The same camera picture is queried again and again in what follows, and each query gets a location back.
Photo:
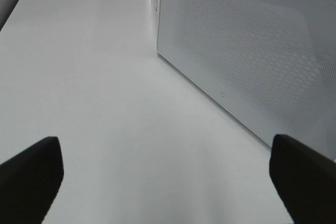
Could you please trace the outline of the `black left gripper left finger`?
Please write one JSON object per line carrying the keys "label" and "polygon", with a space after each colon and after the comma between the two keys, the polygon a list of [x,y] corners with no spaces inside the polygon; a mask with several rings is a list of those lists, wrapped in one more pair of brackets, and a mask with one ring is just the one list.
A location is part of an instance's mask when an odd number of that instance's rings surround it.
{"label": "black left gripper left finger", "polygon": [[42,223],[64,178],[58,137],[46,137],[1,164],[1,223]]}

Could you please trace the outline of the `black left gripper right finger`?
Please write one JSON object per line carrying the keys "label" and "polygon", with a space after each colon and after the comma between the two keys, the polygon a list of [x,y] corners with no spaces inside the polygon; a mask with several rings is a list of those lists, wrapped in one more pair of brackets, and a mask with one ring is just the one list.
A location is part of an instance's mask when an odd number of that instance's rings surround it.
{"label": "black left gripper right finger", "polygon": [[284,134],[274,136],[269,175],[294,223],[335,223],[335,162]]}

